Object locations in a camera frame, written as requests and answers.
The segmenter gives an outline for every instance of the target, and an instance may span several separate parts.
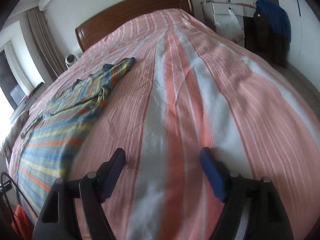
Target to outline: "silver bolt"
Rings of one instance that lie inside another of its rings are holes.
[[[237,171],[230,171],[230,176],[236,178],[239,176],[239,173]]]
[[[55,183],[57,183],[57,184],[60,184],[62,182],[63,182],[63,178],[57,178],[56,181],[55,181]]]
[[[262,177],[262,179],[263,179],[263,181],[265,183],[270,183],[271,182],[271,179],[269,179],[267,176]]]
[[[93,178],[95,178],[97,176],[97,173],[92,171],[92,172],[89,172],[87,176],[88,176],[89,179],[93,179]]]

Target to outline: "brown headboard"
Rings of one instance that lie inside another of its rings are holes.
[[[82,51],[113,32],[125,22],[156,10],[180,8],[194,16],[191,0],[125,0],[96,14],[76,28]]]

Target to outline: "brown curtain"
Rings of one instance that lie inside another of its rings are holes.
[[[29,9],[27,13],[31,31],[36,39],[36,43],[54,72],[57,76],[60,76],[67,70],[67,67],[61,52],[54,43],[43,13],[39,10],[39,7]]]

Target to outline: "pink striped bed sheet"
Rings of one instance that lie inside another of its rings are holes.
[[[302,240],[320,216],[317,118],[268,63],[182,10],[137,17],[93,45],[43,93],[28,122],[76,79],[124,57],[137,63],[110,95],[70,177],[97,170],[118,147],[126,151],[103,204],[116,238],[209,238],[223,205],[199,163],[207,146],[230,170],[270,177]],[[13,148],[12,176],[24,143]],[[76,209],[82,237],[90,238],[79,201]]]

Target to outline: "plastic bag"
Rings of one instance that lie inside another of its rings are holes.
[[[218,22],[215,22],[217,34],[233,42],[244,39],[244,30],[242,29],[237,17],[231,9],[229,15],[220,17]]]

